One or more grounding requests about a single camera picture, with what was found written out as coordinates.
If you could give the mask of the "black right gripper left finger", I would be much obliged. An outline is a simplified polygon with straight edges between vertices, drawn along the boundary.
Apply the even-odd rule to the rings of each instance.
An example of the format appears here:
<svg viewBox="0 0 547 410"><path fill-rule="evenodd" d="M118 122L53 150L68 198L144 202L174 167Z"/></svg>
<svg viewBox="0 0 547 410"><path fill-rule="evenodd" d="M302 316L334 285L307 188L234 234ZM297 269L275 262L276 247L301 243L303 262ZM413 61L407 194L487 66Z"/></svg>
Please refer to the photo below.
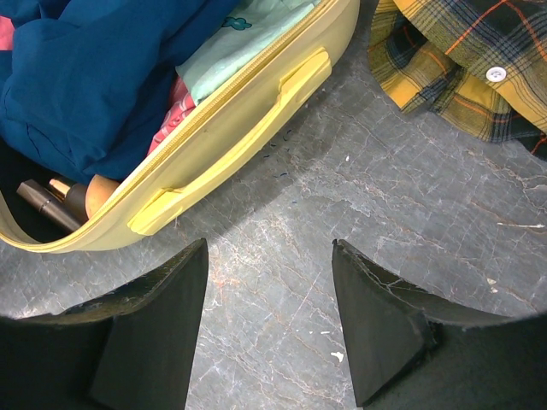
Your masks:
<svg viewBox="0 0 547 410"><path fill-rule="evenodd" d="M2 408L184 408L208 271L199 239L63 313L2 318Z"/></svg>

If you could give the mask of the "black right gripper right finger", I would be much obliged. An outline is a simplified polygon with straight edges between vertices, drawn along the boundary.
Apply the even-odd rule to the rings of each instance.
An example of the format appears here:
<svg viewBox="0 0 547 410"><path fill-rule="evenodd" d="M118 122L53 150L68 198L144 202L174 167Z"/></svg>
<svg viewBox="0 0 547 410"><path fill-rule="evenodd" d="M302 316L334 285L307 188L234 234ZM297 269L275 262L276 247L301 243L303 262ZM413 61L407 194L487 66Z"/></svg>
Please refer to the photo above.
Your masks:
<svg viewBox="0 0 547 410"><path fill-rule="evenodd" d="M344 240L332 274L356 405L363 409L543 409L546 316L450 302Z"/></svg>

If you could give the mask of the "yellow suitcase with black lining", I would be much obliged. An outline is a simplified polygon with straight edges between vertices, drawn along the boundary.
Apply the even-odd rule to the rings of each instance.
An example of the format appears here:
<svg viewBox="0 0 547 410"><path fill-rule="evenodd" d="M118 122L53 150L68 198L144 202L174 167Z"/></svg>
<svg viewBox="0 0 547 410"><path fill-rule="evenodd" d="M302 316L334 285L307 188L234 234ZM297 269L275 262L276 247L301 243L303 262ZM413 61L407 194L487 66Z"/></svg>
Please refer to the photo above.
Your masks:
<svg viewBox="0 0 547 410"><path fill-rule="evenodd" d="M120 249L156 234L243 167L330 76L357 1L323 1L205 99L77 231L41 243L1 206L1 239L34 253Z"/></svg>

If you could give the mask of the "pink bear print garment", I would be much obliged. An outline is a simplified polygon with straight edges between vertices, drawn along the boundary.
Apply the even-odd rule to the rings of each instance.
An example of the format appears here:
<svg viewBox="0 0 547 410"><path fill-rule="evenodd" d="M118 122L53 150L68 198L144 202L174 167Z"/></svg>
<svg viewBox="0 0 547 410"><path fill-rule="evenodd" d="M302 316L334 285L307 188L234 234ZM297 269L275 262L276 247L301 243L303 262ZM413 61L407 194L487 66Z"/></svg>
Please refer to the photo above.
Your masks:
<svg viewBox="0 0 547 410"><path fill-rule="evenodd" d="M168 104L169 110L164 117L159 131L151 140L147 152L148 155L150 155L196 107L196 104L191 97L191 93L181 78L177 78L174 81Z"/></svg>

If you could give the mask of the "navy blue sport shirt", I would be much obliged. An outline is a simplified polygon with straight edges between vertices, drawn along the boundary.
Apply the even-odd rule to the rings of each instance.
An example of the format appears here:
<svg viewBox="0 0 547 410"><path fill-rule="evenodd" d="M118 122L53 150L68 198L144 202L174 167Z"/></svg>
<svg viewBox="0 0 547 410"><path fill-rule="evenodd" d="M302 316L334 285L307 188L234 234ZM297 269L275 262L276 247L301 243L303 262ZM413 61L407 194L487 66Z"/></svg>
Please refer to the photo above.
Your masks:
<svg viewBox="0 0 547 410"><path fill-rule="evenodd" d="M80 183L126 178L168 109L174 69L233 1L4 1L1 137Z"/></svg>

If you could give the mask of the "mint green printed garment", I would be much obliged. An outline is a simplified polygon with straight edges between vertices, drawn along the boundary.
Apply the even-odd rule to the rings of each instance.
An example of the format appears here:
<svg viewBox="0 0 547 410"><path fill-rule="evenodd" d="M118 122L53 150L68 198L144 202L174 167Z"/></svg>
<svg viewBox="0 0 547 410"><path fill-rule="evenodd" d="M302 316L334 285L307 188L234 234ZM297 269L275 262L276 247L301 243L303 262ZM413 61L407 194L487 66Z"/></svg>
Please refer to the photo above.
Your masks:
<svg viewBox="0 0 547 410"><path fill-rule="evenodd" d="M221 28L182 65L177 74L194 103L199 104L239 69L291 30L316 1L243 1Z"/></svg>

